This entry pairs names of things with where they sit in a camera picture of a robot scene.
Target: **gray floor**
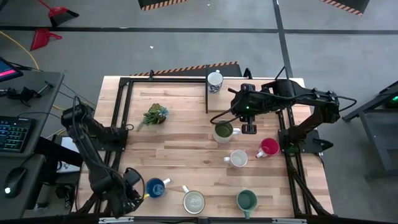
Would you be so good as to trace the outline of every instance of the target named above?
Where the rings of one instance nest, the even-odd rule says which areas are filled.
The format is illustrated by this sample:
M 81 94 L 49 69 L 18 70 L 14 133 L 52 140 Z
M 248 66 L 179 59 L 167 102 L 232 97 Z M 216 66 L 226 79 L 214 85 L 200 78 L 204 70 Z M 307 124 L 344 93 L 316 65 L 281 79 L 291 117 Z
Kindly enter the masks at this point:
M 276 28 L 272 0 L 190 0 L 143 12 L 137 1 L 47 1 L 81 16 L 65 26 Z M 398 29 L 396 0 L 373 0 L 363 17 L 318 0 L 279 0 L 286 29 Z M 48 26 L 46 10 L 36 1 L 13 0 L 0 12 L 1 25 Z M 33 32 L 5 31 L 29 47 Z M 96 101 L 104 75 L 128 75 L 205 63 L 237 60 L 255 77 L 273 77 L 283 66 L 278 34 L 235 33 L 92 33 L 57 32 L 62 40 L 32 52 L 40 68 L 65 74 L 65 83 Z M 397 80 L 396 35 L 286 35 L 294 77 L 307 87 L 334 90 L 359 105 Z M 17 45 L 0 37 L 0 54 L 33 66 Z M 56 105 L 71 106 L 58 96 Z M 43 136 L 61 129 L 50 118 Z M 381 163 L 362 124 L 353 120 L 319 127 L 335 143 L 325 155 L 325 172 L 335 213 L 341 217 L 396 222 L 398 179 L 366 182 L 364 175 Z

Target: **yellow and black striped tape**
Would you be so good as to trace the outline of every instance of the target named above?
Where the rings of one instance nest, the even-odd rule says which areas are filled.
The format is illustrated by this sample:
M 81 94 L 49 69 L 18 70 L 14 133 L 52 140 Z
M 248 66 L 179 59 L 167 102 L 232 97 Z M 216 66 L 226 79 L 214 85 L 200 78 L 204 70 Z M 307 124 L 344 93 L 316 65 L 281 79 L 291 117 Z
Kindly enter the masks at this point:
M 235 62 L 225 62 L 225 63 L 214 63 L 212 65 L 209 65 L 209 68 L 211 67 L 219 67 L 219 66 L 225 66 L 225 65 L 236 65 L 238 64 L 237 61 Z M 183 71 L 188 71 L 188 70 L 195 70 L 195 69 L 201 69 L 201 68 L 205 68 L 206 65 L 197 65 L 197 66 L 192 66 L 192 67 L 185 67 L 185 68 L 176 68 L 176 69 L 169 69 L 169 70 L 161 70 L 161 71 L 156 71 L 154 72 L 155 75 L 167 75 L 169 73 L 173 73 L 173 72 L 183 72 Z M 134 75 L 130 75 L 130 76 L 149 76 L 149 72 L 146 73 L 137 73 Z
M 168 1 L 160 2 L 160 3 L 144 6 L 144 7 L 141 8 L 141 10 L 147 11 L 147 10 L 157 9 L 159 7 L 169 6 L 169 5 L 173 5 L 173 4 L 177 4 L 177 3 L 181 3 L 181 2 L 186 2 L 186 1 L 188 1 L 188 0 L 168 0 Z
M 332 5 L 332 6 L 338 7 L 339 9 L 342 9 L 344 11 L 350 12 L 352 14 L 356 14 L 358 16 L 362 16 L 363 15 L 363 13 L 360 12 L 359 10 L 356 10 L 356 9 L 354 9 L 352 7 L 349 7 L 349 6 L 345 6 L 344 4 L 339 3 L 338 0 L 337 1 L 334 1 L 334 0 L 321 0 L 321 1 L 323 1 L 324 3 L 328 3 L 328 4 Z

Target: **butcher block tabletop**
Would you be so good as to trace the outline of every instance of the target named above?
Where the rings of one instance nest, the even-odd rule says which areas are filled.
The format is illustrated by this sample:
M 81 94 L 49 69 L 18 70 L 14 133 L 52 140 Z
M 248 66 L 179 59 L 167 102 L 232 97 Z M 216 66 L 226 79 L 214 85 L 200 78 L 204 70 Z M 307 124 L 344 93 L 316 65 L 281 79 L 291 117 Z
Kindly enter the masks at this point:
M 96 108 L 95 119 L 104 126 L 110 126 L 115 105 L 118 83 L 121 77 L 104 77 Z M 235 79 L 237 83 L 269 82 L 271 79 Z M 303 80 L 295 79 L 303 85 Z M 226 91 L 229 81 L 224 81 Z M 227 104 L 233 95 L 224 96 Z M 169 117 L 160 125 L 144 126 L 140 131 L 129 132 L 126 150 L 121 158 L 119 172 L 127 167 L 135 168 L 145 181 L 153 177 L 172 179 L 165 195 L 158 199 L 147 198 L 129 216 L 187 217 L 182 201 L 185 195 L 182 186 L 197 190 L 205 196 L 205 209 L 195 216 L 201 217 L 244 217 L 236 205 L 237 194 L 252 190 L 258 198 L 252 217 L 293 217 L 292 199 L 283 154 L 256 159 L 257 149 L 264 138 L 278 140 L 279 122 L 275 113 L 256 116 L 257 134 L 233 136 L 230 142 L 217 143 L 212 137 L 214 126 L 209 120 L 220 113 L 218 110 L 205 112 L 204 83 L 134 83 L 127 124 L 137 127 L 153 103 L 160 103 L 169 111 Z M 293 106 L 297 124 L 310 116 L 310 108 Z M 231 119 L 226 114 L 223 119 Z M 234 128 L 242 123 L 232 122 Z M 249 162 L 241 169 L 234 169 L 223 162 L 223 158 L 235 149 L 243 149 Z M 333 212 L 325 173 L 320 158 L 302 154 L 305 178 L 308 188 L 329 212 Z M 142 183 L 134 186 L 142 192 Z M 304 211 L 302 193 L 296 184 L 300 208 Z M 78 207 L 91 196 L 88 170 L 83 168 L 78 189 Z

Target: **mug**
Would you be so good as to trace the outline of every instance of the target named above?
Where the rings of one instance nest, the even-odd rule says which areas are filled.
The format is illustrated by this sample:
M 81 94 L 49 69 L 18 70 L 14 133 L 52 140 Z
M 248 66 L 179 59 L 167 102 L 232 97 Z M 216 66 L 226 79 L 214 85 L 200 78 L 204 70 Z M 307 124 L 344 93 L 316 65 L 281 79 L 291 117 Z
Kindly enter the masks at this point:
M 242 149 L 234 150 L 229 157 L 224 157 L 224 162 L 233 167 L 244 167 L 249 161 L 249 157 Z
M 148 180 L 145 186 L 145 190 L 147 192 L 148 197 L 156 199 L 163 196 L 166 190 L 166 185 L 171 181 L 172 180 L 170 178 L 165 180 L 160 180 L 159 178 L 152 178 L 151 180 Z
M 279 143 L 272 138 L 267 138 L 261 141 L 259 146 L 259 153 L 256 158 L 274 156 L 279 152 Z
M 222 74 L 220 74 L 219 70 L 216 70 L 216 72 L 211 72 L 207 76 L 207 83 L 208 83 L 208 89 L 209 92 L 214 94 L 218 93 L 223 86 L 223 80 L 224 77 Z
M 226 121 L 220 121 L 220 122 L 225 122 L 225 123 L 216 124 L 213 130 L 213 138 L 214 140 L 216 140 L 216 142 L 227 143 L 229 142 L 229 140 L 231 140 L 232 135 L 242 133 L 240 128 L 233 128 L 232 124 L 227 123 Z
M 244 217 L 249 219 L 250 212 L 257 207 L 257 196 L 251 190 L 242 190 L 236 197 L 236 203 L 243 211 Z
M 196 190 L 189 191 L 185 185 L 182 186 L 182 189 L 184 189 L 185 192 L 185 196 L 182 200 L 185 211 L 192 215 L 201 213 L 206 204 L 203 194 Z

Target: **white paper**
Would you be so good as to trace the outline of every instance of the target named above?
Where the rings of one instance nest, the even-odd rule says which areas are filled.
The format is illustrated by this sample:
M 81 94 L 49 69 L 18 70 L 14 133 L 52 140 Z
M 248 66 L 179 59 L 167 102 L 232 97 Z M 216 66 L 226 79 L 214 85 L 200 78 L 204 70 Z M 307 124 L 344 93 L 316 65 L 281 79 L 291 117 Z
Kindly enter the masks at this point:
M 69 150 L 72 150 L 74 152 L 79 153 L 79 150 L 77 149 L 75 143 L 73 143 L 72 138 L 70 138 L 70 137 L 62 138 L 61 146 L 65 147 Z M 62 167 L 57 170 L 57 173 L 62 174 L 62 173 L 67 173 L 67 172 L 77 172 L 80 170 L 80 167 L 67 164 L 66 162 L 61 162 L 61 163 L 62 163 Z

